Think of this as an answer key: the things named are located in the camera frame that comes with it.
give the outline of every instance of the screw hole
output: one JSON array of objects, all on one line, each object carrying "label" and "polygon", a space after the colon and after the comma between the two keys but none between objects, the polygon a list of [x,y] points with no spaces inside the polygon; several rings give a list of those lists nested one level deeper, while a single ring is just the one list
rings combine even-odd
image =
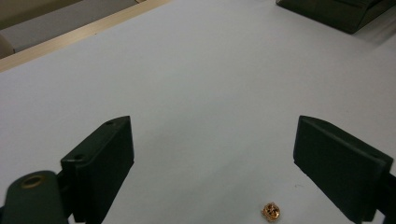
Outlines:
[{"label": "screw hole", "polygon": [[40,185],[44,180],[43,175],[32,175],[22,182],[23,189],[31,189]]}]

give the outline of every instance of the brass screw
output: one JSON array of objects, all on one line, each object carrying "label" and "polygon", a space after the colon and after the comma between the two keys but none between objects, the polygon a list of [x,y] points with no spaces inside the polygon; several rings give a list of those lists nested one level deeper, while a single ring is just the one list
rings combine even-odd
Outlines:
[{"label": "brass screw", "polygon": [[32,189],[39,186],[43,181],[43,175],[32,175],[23,180],[23,182],[21,183],[21,187],[23,189]]},{"label": "brass screw", "polygon": [[279,218],[280,209],[275,203],[268,203],[262,209],[262,215],[265,216],[269,222],[273,222]]}]

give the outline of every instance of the white table surface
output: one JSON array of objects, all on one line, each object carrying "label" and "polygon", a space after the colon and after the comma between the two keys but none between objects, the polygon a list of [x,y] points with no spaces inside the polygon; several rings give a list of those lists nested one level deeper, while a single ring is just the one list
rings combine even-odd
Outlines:
[{"label": "white table surface", "polygon": [[279,224],[349,223],[293,163],[297,121],[396,158],[395,15],[347,35],[275,1],[174,0],[1,73],[0,201],[130,115],[135,165],[104,223],[265,223],[269,202]]}]

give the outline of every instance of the gray floor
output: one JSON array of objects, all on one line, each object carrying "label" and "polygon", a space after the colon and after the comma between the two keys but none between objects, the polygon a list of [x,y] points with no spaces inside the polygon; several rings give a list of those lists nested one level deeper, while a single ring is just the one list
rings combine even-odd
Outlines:
[{"label": "gray floor", "polygon": [[18,52],[135,4],[135,0],[83,0],[1,30],[0,35]]}]

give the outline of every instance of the wooden edge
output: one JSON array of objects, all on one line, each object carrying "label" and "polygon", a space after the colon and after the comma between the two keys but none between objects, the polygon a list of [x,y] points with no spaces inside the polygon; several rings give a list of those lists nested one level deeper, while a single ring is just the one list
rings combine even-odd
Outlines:
[{"label": "wooden edge", "polygon": [[99,21],[94,21],[88,25],[77,28],[74,31],[57,36],[44,43],[12,54],[0,60],[0,73],[20,64],[30,62],[33,59],[44,56],[57,49],[62,49],[91,35],[96,35],[97,33],[104,31],[105,29],[108,29],[112,26],[120,24],[123,21],[127,21],[133,17],[141,15],[147,11],[154,9],[155,7],[162,6],[170,1],[171,0],[148,0],[142,2],[110,16],[104,17]]}]

